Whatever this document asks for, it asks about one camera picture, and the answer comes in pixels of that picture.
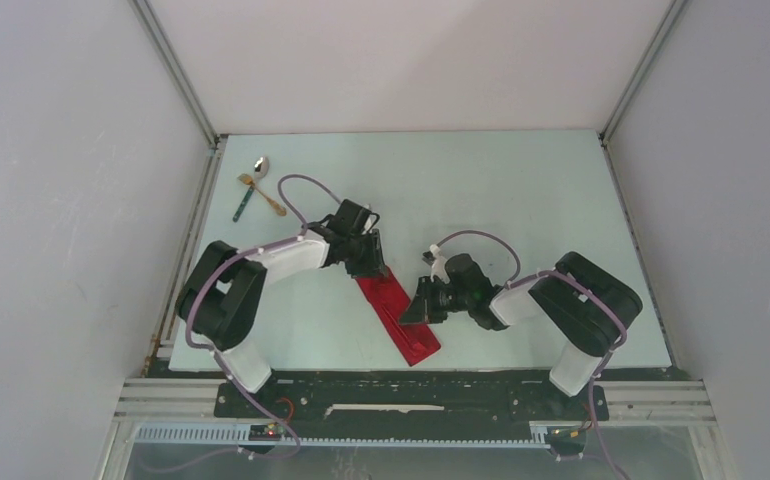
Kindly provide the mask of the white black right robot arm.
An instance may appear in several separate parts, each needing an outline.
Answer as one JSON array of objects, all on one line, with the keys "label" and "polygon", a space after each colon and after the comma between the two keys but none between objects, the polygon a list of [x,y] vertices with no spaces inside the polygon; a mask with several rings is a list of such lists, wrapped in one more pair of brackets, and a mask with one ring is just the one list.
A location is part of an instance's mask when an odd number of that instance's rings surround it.
[{"label": "white black right robot arm", "polygon": [[557,418],[581,407],[581,391],[626,342],[643,310],[632,288],[575,251],[553,269],[506,286],[493,284],[467,253],[447,258],[432,248],[425,257],[431,272],[419,278],[399,323],[440,324],[464,312],[479,327],[502,331],[545,315],[566,339],[542,392],[544,408]]}]

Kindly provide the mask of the red satin napkin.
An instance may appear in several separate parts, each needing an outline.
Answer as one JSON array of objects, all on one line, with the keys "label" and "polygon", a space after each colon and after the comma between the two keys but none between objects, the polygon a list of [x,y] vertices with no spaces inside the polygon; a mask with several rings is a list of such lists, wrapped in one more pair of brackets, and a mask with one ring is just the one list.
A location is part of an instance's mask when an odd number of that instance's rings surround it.
[{"label": "red satin napkin", "polygon": [[389,267],[384,275],[359,277],[355,281],[392,343],[410,367],[440,351],[442,345],[427,325],[403,325],[399,322],[409,307],[410,299]]}]

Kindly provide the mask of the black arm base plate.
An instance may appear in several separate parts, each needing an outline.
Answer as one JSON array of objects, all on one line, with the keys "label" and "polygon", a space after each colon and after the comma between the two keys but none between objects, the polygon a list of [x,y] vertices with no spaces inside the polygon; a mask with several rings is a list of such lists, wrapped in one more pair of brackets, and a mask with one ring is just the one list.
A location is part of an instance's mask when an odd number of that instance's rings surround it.
[{"label": "black arm base plate", "polygon": [[220,385],[214,416],[289,419],[298,436],[401,440],[523,440],[540,423],[581,426],[609,417],[603,389],[568,397],[546,370],[273,374],[251,405]]}]

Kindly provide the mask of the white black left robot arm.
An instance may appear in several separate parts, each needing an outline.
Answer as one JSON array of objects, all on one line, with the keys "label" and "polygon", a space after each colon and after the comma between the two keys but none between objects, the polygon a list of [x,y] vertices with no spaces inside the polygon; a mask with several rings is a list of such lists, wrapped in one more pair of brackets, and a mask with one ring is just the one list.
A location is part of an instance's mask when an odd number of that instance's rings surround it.
[{"label": "white black left robot arm", "polygon": [[341,265],[352,278],[386,275],[379,214],[351,200],[304,224],[295,236],[249,250],[212,242],[182,287],[175,306],[185,341],[205,350],[240,388],[239,404],[265,416],[277,403],[273,370],[250,338],[266,287],[302,272]]}]

